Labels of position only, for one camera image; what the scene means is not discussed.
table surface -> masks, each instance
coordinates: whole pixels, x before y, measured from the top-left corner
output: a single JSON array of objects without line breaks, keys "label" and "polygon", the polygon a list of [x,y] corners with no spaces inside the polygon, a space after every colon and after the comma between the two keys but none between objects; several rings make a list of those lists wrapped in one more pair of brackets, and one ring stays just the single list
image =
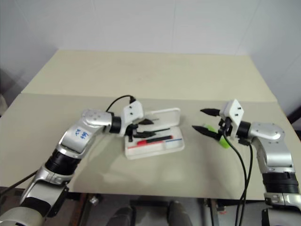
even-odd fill
[{"label": "table surface", "polygon": [[[125,93],[135,95],[145,110],[181,108],[185,149],[127,160],[122,138],[99,136],[76,169],[71,191],[238,199],[243,174],[237,156],[191,127],[207,123],[217,128],[219,119],[199,110],[220,108],[232,98],[241,101],[244,120],[273,122],[285,130],[285,142],[301,171],[300,141],[247,56],[58,51],[0,119],[0,186],[13,184],[45,162],[83,109],[105,109]],[[112,110],[119,114],[126,104],[121,100]],[[248,165],[248,148],[234,143]],[[254,159],[247,198],[263,199],[263,193]]]}]

floor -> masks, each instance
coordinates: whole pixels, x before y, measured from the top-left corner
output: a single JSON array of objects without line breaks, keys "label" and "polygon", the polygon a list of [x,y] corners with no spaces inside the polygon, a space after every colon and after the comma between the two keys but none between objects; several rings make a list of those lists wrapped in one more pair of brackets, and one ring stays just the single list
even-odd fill
[{"label": "floor", "polygon": [[[20,196],[10,192],[1,205],[0,213],[18,205]],[[104,194],[99,204],[93,206],[87,220],[87,226],[105,226],[110,217],[121,207],[133,203],[149,202],[170,202],[179,201],[190,216],[194,226],[211,226],[210,209],[204,205],[203,199],[182,198],[182,197],[161,197],[161,196],[136,196],[136,195],[112,195]],[[67,226],[72,211],[77,201],[66,200],[54,218],[48,218],[45,226],[62,225]],[[243,226],[261,225],[261,210],[266,208],[264,202],[250,203],[246,206]],[[136,226],[168,226],[166,221],[166,207],[154,207],[147,205],[136,205],[137,216]],[[220,226],[234,225],[236,206],[227,206],[224,211],[219,212],[218,219]]]}]

